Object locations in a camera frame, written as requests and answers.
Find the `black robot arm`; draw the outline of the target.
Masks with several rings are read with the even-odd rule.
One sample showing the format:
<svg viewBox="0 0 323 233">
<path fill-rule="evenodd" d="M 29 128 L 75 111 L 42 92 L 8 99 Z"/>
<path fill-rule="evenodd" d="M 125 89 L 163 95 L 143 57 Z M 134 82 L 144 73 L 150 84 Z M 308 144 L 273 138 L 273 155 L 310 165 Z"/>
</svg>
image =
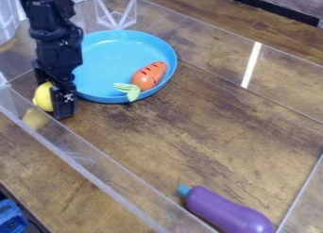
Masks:
<svg viewBox="0 0 323 233">
<path fill-rule="evenodd" d="M 52 83 L 49 98 L 53 117 L 75 114 L 76 86 L 73 69 L 81 65 L 83 30 L 71 21 L 72 0 L 18 0 L 29 20 L 29 36 L 34 40 L 32 68 L 38 85 Z"/>
</svg>

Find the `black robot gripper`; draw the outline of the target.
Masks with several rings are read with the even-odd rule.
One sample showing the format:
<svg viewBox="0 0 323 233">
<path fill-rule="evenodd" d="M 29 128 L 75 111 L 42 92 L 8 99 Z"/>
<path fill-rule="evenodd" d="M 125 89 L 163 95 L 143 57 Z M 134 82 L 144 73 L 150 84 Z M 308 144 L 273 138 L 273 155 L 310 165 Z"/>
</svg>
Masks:
<svg viewBox="0 0 323 233">
<path fill-rule="evenodd" d="M 37 85 L 53 83 L 49 88 L 53 117 L 60 120 L 75 114 L 76 87 L 73 69 L 81 64 L 83 30 L 76 25 L 53 31 L 29 28 L 34 39 L 36 59 L 32 62 Z"/>
</svg>

